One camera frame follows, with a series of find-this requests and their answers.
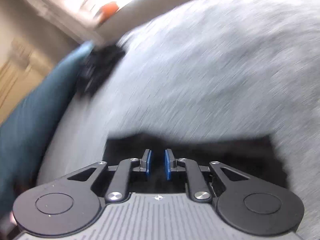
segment gray bed sheet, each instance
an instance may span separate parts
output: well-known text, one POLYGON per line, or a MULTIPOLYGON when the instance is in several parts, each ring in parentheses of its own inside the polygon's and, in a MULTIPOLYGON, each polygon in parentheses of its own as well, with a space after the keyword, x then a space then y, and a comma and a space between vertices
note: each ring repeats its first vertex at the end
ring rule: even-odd
POLYGON ((194 0, 127 35, 89 99, 74 97, 41 167, 45 183, 101 160, 109 134, 178 141, 272 134, 298 234, 320 237, 320 0, 194 0))

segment gray ribbed panel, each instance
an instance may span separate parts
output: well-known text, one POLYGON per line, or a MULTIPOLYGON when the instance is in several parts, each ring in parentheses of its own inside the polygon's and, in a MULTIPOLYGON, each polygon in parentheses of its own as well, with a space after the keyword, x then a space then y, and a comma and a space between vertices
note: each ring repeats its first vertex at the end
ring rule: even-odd
MULTIPOLYGON (((108 205, 95 224, 63 240, 254 240, 225 224, 209 204, 189 200, 186 194, 132 194, 120 204, 108 205)), ((40 240, 27 233, 19 240, 40 240)), ((273 237, 276 240, 299 240, 294 233, 273 237)))

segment black circular joint cover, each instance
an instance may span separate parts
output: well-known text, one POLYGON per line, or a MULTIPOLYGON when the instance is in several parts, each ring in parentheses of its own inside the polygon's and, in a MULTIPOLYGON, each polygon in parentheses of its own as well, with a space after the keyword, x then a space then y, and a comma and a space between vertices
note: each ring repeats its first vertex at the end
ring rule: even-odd
POLYGON ((90 223, 100 211, 98 197, 80 181, 61 180, 32 188, 13 205, 17 224, 39 236, 63 236, 90 223))
POLYGON ((275 236, 297 227, 303 203, 294 193, 263 180, 234 182, 218 198, 216 211, 234 228, 257 236, 275 236))

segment orange object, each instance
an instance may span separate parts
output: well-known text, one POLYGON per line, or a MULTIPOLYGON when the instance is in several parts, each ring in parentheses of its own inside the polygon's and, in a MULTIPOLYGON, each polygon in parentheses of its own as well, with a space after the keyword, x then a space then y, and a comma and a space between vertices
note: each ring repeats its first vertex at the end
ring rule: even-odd
POLYGON ((101 16, 100 23, 103 23, 107 19, 109 19, 112 15, 114 15, 119 10, 119 6, 116 2, 110 2, 105 4, 100 8, 101 16))

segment teal fabric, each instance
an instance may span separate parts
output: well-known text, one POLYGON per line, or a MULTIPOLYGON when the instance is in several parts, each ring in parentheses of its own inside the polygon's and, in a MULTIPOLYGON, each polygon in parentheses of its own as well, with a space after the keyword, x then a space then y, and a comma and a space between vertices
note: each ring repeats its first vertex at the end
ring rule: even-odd
POLYGON ((65 57, 26 96, 0 127, 0 217, 12 209, 13 183, 28 181, 37 169, 75 91, 77 74, 93 44, 65 57))

